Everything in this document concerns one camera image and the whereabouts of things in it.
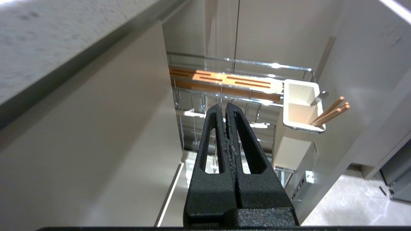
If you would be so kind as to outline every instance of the pull-out kitchen rack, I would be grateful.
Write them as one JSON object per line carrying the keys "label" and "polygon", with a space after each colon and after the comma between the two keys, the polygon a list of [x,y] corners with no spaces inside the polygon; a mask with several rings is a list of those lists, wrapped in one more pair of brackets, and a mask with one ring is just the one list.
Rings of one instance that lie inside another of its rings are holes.
{"label": "pull-out kitchen rack", "polygon": [[[219,58],[183,53],[167,53],[171,85],[182,147],[196,151],[209,107],[227,102],[243,108],[255,135],[271,159],[279,108],[283,107],[286,79],[316,82],[312,68]],[[211,133],[209,150],[215,150]],[[217,155],[213,163],[217,164]],[[294,170],[276,169],[283,185]]]}

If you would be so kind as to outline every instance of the wooden cutting board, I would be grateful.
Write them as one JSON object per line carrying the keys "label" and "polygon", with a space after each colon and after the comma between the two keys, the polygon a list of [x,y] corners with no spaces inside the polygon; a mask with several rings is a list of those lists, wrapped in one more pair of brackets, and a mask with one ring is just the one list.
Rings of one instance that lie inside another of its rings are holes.
{"label": "wooden cutting board", "polygon": [[[170,67],[171,84],[176,87],[201,90],[208,92],[221,92],[226,95],[235,95],[246,98],[267,99],[279,101],[278,93],[283,91],[283,84],[280,80],[272,78],[258,78],[240,76],[233,74],[222,74],[217,72],[207,72],[202,70]],[[220,86],[202,84],[201,82],[221,84]],[[250,88],[255,91],[238,89],[236,87]]]}

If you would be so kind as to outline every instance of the white cabinet door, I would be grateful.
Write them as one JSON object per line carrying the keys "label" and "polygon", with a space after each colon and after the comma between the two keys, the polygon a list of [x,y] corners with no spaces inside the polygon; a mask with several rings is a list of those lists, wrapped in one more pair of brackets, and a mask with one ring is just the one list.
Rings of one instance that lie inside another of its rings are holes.
{"label": "white cabinet door", "polygon": [[[319,86],[330,93],[324,107],[345,96],[351,109],[327,123],[327,130],[315,138],[319,154],[311,161],[314,184],[303,188],[294,203],[300,221],[349,164],[378,164],[411,130],[411,40],[405,39],[411,36],[411,26],[379,1],[345,1],[342,19]],[[363,157],[368,162],[359,162]],[[290,181],[292,192],[303,171]],[[358,201],[355,209],[367,211],[368,205]],[[374,219],[368,215],[364,213],[364,221]]]}
{"label": "white cabinet door", "polygon": [[0,230],[153,226],[181,155],[158,22],[1,131]]}

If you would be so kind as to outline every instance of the wooden chopstick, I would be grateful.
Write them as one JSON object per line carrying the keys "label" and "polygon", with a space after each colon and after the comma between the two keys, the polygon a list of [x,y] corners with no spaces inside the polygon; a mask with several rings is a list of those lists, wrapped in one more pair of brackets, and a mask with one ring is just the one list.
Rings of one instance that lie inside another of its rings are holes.
{"label": "wooden chopstick", "polygon": [[337,108],[327,115],[321,117],[317,121],[314,121],[313,123],[311,123],[311,125],[319,127],[320,125],[323,125],[325,121],[330,121],[331,119],[335,118],[339,113],[341,113],[341,111],[341,108]]}
{"label": "wooden chopstick", "polygon": [[344,106],[342,106],[342,107],[337,108],[337,109],[334,110],[334,111],[337,111],[337,113],[332,114],[331,116],[328,116],[328,115],[330,115],[332,112],[334,112],[334,111],[332,111],[331,113],[327,114],[327,116],[324,116],[323,118],[319,119],[319,120],[316,122],[316,125],[314,125],[314,126],[316,126],[316,127],[321,127],[323,124],[328,123],[330,120],[332,120],[332,119],[334,119],[335,117],[343,114],[345,111],[347,111],[347,110],[350,109],[350,108],[351,108],[351,106],[350,106],[349,104],[345,104]]}
{"label": "wooden chopstick", "polygon": [[317,117],[314,121],[312,121],[310,125],[314,125],[314,122],[316,122],[317,120],[321,119],[322,117],[324,117],[325,115],[333,111],[340,103],[344,101],[344,99],[345,99],[344,96],[339,97],[329,108],[327,108],[327,110],[325,110],[319,117]]}
{"label": "wooden chopstick", "polygon": [[343,104],[341,105],[341,107],[339,107],[339,108],[343,109],[343,108],[344,108],[344,106],[346,106],[346,105],[350,105],[350,103],[345,102],[345,103],[343,103]]}

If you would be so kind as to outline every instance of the white container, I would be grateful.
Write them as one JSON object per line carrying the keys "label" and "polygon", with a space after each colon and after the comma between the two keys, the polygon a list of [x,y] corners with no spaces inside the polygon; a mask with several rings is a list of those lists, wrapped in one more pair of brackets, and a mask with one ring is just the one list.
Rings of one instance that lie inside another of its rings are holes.
{"label": "white container", "polygon": [[319,93],[316,83],[284,81],[284,107],[275,133],[274,167],[296,170],[315,136],[326,130],[325,125],[310,125],[323,113],[321,102],[310,106]]}

